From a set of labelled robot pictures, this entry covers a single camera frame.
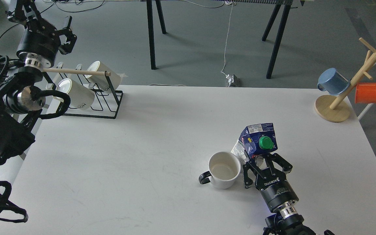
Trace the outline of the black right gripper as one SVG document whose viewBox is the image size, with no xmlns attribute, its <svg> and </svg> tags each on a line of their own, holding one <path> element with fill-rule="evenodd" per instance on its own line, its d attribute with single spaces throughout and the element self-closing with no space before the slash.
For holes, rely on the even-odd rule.
<svg viewBox="0 0 376 235">
<path fill-rule="evenodd" d="M 289 201 L 297 202 L 298 196 L 286 179 L 293 166 L 278 153 L 266 155 L 267 166 L 260 169 L 257 161 L 249 160 L 242 165 L 245 189 L 256 187 L 271 213 L 277 213 L 282 204 Z M 274 167 L 273 162 L 282 167 L 282 171 Z"/>
</svg>

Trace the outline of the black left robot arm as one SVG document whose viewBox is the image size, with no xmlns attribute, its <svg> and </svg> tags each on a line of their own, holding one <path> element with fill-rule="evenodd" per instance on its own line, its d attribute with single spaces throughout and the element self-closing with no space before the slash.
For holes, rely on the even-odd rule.
<svg viewBox="0 0 376 235">
<path fill-rule="evenodd" d="M 0 165 L 19 156 L 35 141 L 32 129 L 37 120 L 62 116 L 71 99 L 64 92 L 41 90 L 35 86 L 54 65 L 57 52 L 72 52 L 76 35 L 70 29 L 71 17 L 64 27 L 55 26 L 41 17 L 33 0 L 12 0 L 6 12 L 10 22 L 24 26 L 17 49 L 17 59 L 0 55 Z M 12 186 L 0 180 L 0 213 L 9 210 L 23 216 L 12 223 L 25 223 L 27 212 L 9 201 Z"/>
</svg>

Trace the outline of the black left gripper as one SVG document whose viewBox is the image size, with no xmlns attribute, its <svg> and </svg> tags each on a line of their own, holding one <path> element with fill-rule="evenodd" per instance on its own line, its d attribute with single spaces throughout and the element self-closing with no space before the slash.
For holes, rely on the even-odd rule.
<svg viewBox="0 0 376 235">
<path fill-rule="evenodd" d="M 77 40 L 71 29 L 72 16 L 66 16 L 63 28 L 57 30 L 51 23 L 41 18 L 34 0 L 11 0 L 6 15 L 10 22 L 25 26 L 16 52 L 19 59 L 25 61 L 29 54 L 38 55 L 43 66 L 51 68 L 58 50 L 62 55 L 72 52 Z M 66 37 L 63 44 L 60 36 Z"/>
</svg>

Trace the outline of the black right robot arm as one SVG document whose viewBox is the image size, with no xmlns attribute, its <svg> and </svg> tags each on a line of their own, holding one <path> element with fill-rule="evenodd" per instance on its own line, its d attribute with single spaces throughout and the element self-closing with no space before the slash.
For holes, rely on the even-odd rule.
<svg viewBox="0 0 376 235">
<path fill-rule="evenodd" d="M 315 232 L 303 225 L 304 218 L 298 214 L 294 204 L 299 200 L 286 174 L 291 172 L 292 165 L 279 154 L 264 154 L 267 167 L 260 169 L 255 157 L 242 165 L 245 188 L 252 185 L 261 192 L 261 195 L 273 215 L 265 219 L 267 226 L 263 229 L 264 235 L 314 235 Z"/>
</svg>

